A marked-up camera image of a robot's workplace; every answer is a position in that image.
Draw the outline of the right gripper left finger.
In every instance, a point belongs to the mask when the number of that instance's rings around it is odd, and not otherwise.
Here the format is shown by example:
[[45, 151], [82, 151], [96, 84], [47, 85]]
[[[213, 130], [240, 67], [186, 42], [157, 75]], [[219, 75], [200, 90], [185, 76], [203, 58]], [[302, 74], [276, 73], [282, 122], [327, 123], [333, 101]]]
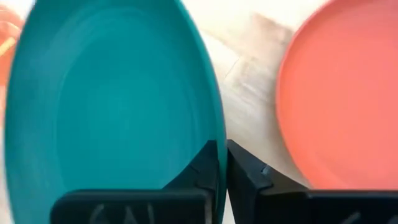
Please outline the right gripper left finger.
[[159, 190], [76, 190], [60, 197], [51, 224], [216, 223], [219, 162], [207, 141], [178, 176]]

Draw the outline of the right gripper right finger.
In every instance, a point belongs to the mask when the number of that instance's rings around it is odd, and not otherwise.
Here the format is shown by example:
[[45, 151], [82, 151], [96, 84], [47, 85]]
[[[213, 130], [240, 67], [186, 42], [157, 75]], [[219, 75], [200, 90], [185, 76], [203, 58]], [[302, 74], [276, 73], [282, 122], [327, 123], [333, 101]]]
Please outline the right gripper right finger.
[[397, 223], [397, 192], [311, 190], [228, 140], [228, 193], [236, 223]]

